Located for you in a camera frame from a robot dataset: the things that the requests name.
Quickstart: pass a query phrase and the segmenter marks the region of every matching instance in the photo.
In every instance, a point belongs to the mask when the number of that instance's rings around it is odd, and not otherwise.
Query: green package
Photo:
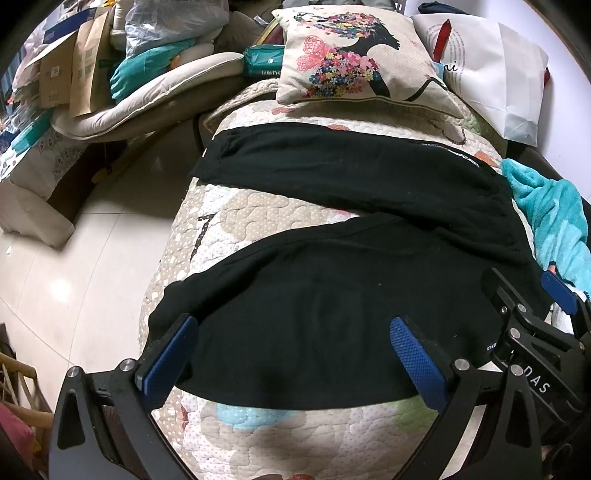
[[[285,45],[255,45],[244,51],[244,75],[278,77],[281,75]]]

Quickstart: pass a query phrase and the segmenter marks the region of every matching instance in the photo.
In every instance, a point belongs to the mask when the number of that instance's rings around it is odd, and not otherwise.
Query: floral pillow
[[[462,117],[410,18],[361,5],[273,15],[287,33],[277,92],[282,105],[379,97]]]

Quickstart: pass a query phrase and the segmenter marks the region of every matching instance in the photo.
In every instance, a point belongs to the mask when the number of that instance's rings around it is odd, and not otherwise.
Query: teal fleece fabric
[[[115,103],[127,98],[142,85],[166,72],[179,53],[195,45],[195,39],[151,48],[136,57],[122,61],[111,77],[111,98]]]
[[[591,254],[581,195],[568,180],[550,180],[507,158],[501,171],[534,233],[535,257],[543,269],[556,262],[560,276],[589,296]]]

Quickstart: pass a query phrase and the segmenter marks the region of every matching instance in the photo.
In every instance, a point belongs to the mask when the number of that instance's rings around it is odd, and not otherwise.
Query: quilted bedspread
[[[314,102],[281,106],[253,101],[277,89],[264,80],[218,108],[204,122],[212,131],[267,122],[307,122],[330,128],[434,141],[499,161],[504,145],[465,107],[465,118],[382,102]],[[254,190],[193,179],[173,222],[158,271],[146,292],[139,326],[169,283],[204,271],[237,250],[292,228],[341,222],[353,213]],[[436,417],[420,397],[358,408],[282,411],[218,404],[176,388],[152,412],[174,450],[203,480],[386,480],[417,447]],[[478,425],[474,420],[473,429]],[[470,441],[462,442],[463,450]],[[449,468],[461,465],[455,458]]]

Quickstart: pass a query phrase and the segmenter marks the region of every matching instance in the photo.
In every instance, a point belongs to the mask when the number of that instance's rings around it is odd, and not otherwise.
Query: plastic bag
[[[23,100],[10,116],[13,131],[24,129],[39,111],[41,111],[41,99],[39,95]]]
[[[229,19],[228,0],[135,0],[125,17],[126,58],[201,37]]]
[[[18,65],[17,72],[14,74],[14,79],[12,80],[13,92],[39,79],[39,63],[32,65],[27,70],[25,70],[25,66],[47,47],[47,45],[43,44],[44,25],[45,21],[38,25],[25,40],[23,47],[25,48],[26,54]]]
[[[285,45],[256,45],[244,51],[244,75],[278,77],[283,65]]]

